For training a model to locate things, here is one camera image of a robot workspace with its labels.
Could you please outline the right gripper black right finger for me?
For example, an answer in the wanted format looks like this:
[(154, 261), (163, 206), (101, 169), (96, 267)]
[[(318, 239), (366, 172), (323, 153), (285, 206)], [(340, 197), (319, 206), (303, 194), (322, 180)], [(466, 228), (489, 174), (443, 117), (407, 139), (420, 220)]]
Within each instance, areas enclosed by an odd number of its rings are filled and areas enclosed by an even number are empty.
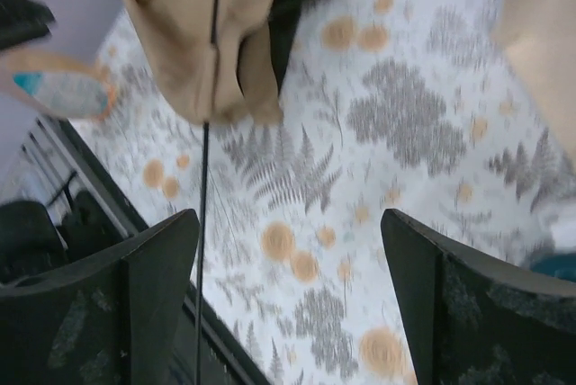
[(575, 254), (527, 268), (388, 209), (382, 241), (420, 384), (573, 384)]

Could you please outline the cream fluffy pillow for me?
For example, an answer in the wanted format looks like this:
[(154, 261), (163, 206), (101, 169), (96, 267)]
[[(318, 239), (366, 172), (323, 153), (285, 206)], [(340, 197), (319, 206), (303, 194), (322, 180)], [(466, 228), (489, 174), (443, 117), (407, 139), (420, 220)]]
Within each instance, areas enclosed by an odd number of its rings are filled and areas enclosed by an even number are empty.
[(502, 0), (493, 39), (575, 159), (575, 0)]

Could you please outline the pink cap juice bottle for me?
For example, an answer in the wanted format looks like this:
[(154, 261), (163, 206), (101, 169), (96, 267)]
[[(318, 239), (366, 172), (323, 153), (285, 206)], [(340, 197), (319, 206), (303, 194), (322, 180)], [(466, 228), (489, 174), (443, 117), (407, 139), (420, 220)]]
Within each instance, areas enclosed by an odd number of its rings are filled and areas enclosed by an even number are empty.
[(102, 119), (116, 102), (100, 67), (42, 49), (1, 56), (1, 92), (58, 119)]

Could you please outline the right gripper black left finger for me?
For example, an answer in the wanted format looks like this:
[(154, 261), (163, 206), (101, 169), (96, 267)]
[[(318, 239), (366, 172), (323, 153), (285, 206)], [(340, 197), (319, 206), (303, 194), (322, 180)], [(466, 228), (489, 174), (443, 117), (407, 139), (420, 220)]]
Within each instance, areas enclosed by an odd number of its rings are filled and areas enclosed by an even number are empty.
[(199, 237), (194, 210), (1, 291), (3, 384), (163, 384)]

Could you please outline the beige fabric pet tent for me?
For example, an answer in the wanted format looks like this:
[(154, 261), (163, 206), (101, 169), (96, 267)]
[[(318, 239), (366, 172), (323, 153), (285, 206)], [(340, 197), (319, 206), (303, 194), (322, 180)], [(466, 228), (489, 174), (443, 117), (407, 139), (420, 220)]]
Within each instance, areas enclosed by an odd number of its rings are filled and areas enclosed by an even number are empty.
[(194, 124), (283, 118), (279, 93), (304, 0), (122, 0), (152, 76)]

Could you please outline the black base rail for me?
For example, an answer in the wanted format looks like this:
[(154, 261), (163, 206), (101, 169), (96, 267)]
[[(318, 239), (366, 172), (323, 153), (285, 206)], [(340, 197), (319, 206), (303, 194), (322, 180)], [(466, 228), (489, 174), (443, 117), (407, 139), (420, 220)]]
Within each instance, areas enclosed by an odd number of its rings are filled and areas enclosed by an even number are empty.
[(147, 225), (66, 121), (21, 154), (47, 186), (1, 203), (2, 383), (266, 383), (189, 281), (194, 210)]

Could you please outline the floral patterned mat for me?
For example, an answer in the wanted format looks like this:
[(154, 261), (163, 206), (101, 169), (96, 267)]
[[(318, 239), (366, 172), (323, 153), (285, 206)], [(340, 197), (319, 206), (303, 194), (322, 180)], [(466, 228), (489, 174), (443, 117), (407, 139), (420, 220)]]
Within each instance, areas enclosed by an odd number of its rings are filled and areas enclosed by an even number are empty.
[[(212, 127), (203, 294), (264, 384), (414, 384), (380, 233), (397, 208), (516, 265), (575, 248), (575, 159), (493, 39), (502, 0), (310, 0), (283, 121)], [(202, 132), (126, 13), (121, 94), (74, 129), (148, 224), (193, 207)]]

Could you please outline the black tent pole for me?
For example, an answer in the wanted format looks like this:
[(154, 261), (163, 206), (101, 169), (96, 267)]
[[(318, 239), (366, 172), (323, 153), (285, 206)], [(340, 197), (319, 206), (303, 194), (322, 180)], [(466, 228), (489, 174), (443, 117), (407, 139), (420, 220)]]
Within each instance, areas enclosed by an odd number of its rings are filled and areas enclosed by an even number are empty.
[[(218, 31), (217, 21), (219, 19), (220, 0), (212, 0), (211, 16), (211, 38), (210, 44), (216, 51), (215, 67), (219, 62)], [(203, 332), (203, 264), (204, 248), (206, 239), (206, 214), (208, 196), (208, 174), (209, 174), (209, 151), (210, 151), (210, 122), (202, 124), (202, 171), (201, 171), (201, 191), (200, 191), (200, 230), (199, 241), (196, 252), (196, 295), (195, 295), (195, 372), (194, 384), (200, 385), (202, 379), (202, 332)]]

